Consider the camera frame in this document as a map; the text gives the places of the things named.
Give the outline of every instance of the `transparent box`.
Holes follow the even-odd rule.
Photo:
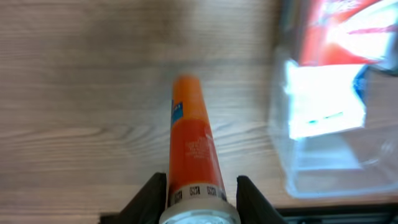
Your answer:
[[[314,102],[297,106],[298,93],[292,90],[292,79],[287,74],[289,60],[287,51],[278,48],[269,113],[269,134],[285,171],[287,192],[296,198],[319,198],[398,190],[398,78],[367,70],[367,84],[362,83],[363,92],[357,94],[364,95],[362,112],[355,107],[350,111],[346,107],[350,103],[338,104],[337,101],[330,106],[329,98],[320,101],[315,97]],[[329,83],[327,80],[325,84],[322,79],[315,82]],[[317,96],[318,91],[322,89],[314,88],[311,97]],[[337,94],[332,101],[347,100],[350,93],[345,94]],[[316,107],[330,109],[314,113]],[[336,108],[344,111],[340,117],[333,118],[336,122],[318,122],[310,131],[305,126],[294,126],[297,110],[317,117]],[[351,118],[356,121],[346,125]]]

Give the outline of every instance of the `light wood surface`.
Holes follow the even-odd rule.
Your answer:
[[[0,223],[95,223],[167,172],[171,83],[181,72],[203,82],[231,203],[241,174],[276,207],[397,201],[284,191],[266,132],[279,4],[0,1]],[[373,83],[369,124],[398,124],[397,80]]]

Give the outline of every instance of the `red and white package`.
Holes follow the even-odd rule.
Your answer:
[[[397,18],[398,0],[290,0],[282,37],[300,66],[381,63]]]

